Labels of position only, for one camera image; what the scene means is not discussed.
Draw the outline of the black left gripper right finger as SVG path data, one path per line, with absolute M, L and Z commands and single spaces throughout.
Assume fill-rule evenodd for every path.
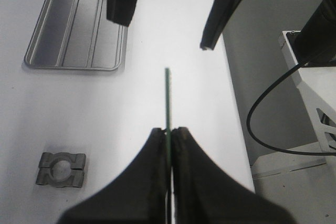
M 171 133 L 177 223 L 295 223 L 285 209 L 220 169 L 188 128 Z

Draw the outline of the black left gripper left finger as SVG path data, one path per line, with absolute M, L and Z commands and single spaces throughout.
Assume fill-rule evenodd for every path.
M 153 128 L 128 167 L 105 188 L 66 210 L 58 223 L 166 223 L 166 153 L 164 130 Z

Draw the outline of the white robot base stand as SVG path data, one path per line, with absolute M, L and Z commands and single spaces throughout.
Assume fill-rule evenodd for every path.
M 304 67 L 292 75 L 308 113 L 316 142 L 280 151 L 262 158 L 260 168 L 253 166 L 254 179 L 283 175 L 309 168 L 327 167 L 335 176 L 335 67 Z

